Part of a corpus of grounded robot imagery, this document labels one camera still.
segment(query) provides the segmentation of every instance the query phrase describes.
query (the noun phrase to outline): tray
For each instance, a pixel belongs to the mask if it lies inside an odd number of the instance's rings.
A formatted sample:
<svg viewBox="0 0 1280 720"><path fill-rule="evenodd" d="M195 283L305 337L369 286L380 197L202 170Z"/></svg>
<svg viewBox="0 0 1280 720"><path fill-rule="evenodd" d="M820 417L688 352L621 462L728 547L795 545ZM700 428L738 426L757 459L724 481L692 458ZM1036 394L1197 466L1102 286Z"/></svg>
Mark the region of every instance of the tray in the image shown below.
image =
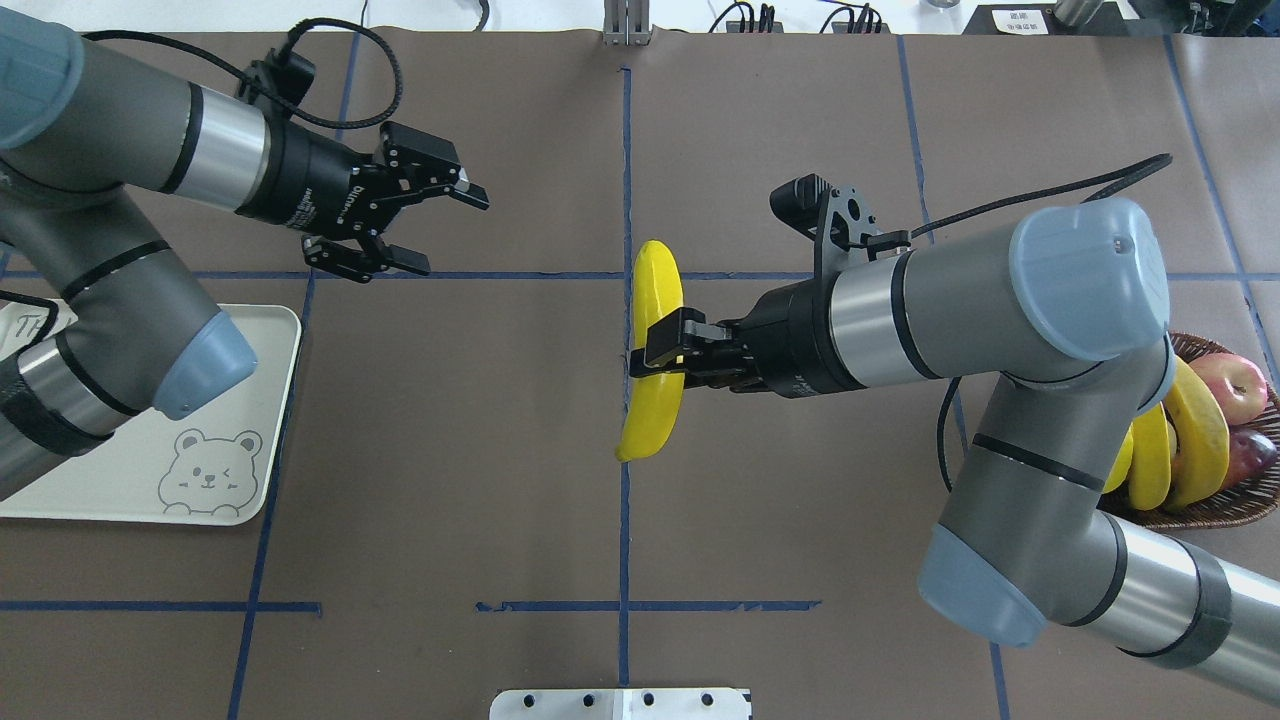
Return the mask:
<svg viewBox="0 0 1280 720"><path fill-rule="evenodd" d="M1174 352L1188 363L1211 352L1231 352L1230 348L1199 336L1170 333L1170 337L1174 341ZM1280 398L1270 384L1267 396L1270 400L1262 415L1243 427L1257 429L1280 446ZM1280 506L1280 462L1271 465L1261 477L1247 479L1231 489L1192 503L1178 514L1158 509L1134 510L1125 505L1123 495L1114 492L1102 496L1098 507L1151 530L1234 528L1265 518Z"/></svg>
<svg viewBox="0 0 1280 720"><path fill-rule="evenodd" d="M55 332L76 319L59 306ZM221 307L257 354L248 379L184 420L156 410L140 414L88 455L0 502L0 518L238 525L257 514L274 469L301 324L278 305ZM44 310L26 305L0 309L0 357L26 345L44 318ZM191 482L201 477L214 479Z"/></svg>

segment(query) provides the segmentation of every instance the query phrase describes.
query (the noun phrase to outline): blue joint cap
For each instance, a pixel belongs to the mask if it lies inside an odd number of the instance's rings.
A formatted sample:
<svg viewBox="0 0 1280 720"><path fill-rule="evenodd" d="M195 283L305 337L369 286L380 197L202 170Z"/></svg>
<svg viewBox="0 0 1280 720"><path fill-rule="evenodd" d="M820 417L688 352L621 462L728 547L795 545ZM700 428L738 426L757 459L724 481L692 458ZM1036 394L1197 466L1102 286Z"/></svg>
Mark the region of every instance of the blue joint cap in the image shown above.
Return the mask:
<svg viewBox="0 0 1280 720"><path fill-rule="evenodd" d="M1014 229L1014 293L1050 345L1100 363L1169 332L1169 281L1151 219L1108 197L1046 208Z"/></svg>
<svg viewBox="0 0 1280 720"><path fill-rule="evenodd" d="M151 404L170 420L180 420L252 375L255 368L253 348L230 315L219 310L169 368Z"/></svg>
<svg viewBox="0 0 1280 720"><path fill-rule="evenodd" d="M993 643L1029 647L1048 624L1000 570L942 525L933 525L916 585L947 620Z"/></svg>
<svg viewBox="0 0 1280 720"><path fill-rule="evenodd" d="M0 150L49 129L83 69L84 45L69 27L0 8Z"/></svg>

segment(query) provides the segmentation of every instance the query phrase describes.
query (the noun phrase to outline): label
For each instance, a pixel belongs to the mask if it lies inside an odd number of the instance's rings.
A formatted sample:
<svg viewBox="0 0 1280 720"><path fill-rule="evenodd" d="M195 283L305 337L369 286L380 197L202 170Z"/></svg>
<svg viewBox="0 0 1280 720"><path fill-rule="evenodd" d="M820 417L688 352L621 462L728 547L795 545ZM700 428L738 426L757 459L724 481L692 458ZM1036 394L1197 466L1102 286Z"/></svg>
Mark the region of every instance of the label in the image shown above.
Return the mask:
<svg viewBox="0 0 1280 720"><path fill-rule="evenodd" d="M316 219L316 205L311 201L311 188L308 187L307 191L302 193L302 200L298 200L298 206L294 208L293 217L284 223L284 227L303 229L310 225L314 219Z"/></svg>
<svg viewBox="0 0 1280 720"><path fill-rule="evenodd" d="M1048 23L1039 10L992 10L996 29L1009 35L1048 35Z"/></svg>

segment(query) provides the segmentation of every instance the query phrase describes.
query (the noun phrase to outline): banana bunch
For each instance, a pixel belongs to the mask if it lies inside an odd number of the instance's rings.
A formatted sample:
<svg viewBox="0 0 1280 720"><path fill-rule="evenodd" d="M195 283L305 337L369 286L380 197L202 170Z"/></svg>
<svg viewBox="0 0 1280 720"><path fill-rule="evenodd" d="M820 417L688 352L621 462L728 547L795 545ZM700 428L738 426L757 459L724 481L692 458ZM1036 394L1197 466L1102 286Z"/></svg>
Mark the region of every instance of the banana bunch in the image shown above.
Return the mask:
<svg viewBox="0 0 1280 720"><path fill-rule="evenodd" d="M1128 486L1134 510L1179 511L1222 486L1229 430L1204 380L1178 357L1165 401L1129 425L1102 492Z"/></svg>

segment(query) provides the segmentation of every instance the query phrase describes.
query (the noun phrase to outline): white metal plate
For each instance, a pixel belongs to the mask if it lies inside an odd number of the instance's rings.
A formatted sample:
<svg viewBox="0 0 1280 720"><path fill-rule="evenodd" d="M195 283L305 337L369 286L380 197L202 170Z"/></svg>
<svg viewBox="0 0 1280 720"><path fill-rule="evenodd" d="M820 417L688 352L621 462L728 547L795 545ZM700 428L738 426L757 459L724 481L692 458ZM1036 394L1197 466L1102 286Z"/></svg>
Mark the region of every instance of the white metal plate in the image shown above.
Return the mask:
<svg viewBox="0 0 1280 720"><path fill-rule="evenodd" d="M489 720L650 719L750 720L751 691L736 688L506 691L489 706Z"/></svg>
<svg viewBox="0 0 1280 720"><path fill-rule="evenodd" d="M301 324L293 310L278 305L221 307L257 354L248 379L184 420L156 410L140 414L88 455L63 462L0 502L0 518L184 525L238 525L252 518L266 500ZM26 305L0 309L0 357L23 347L44 316L44 310ZM74 320L59 301L54 332ZM218 470L210 492L179 487L201 465Z"/></svg>

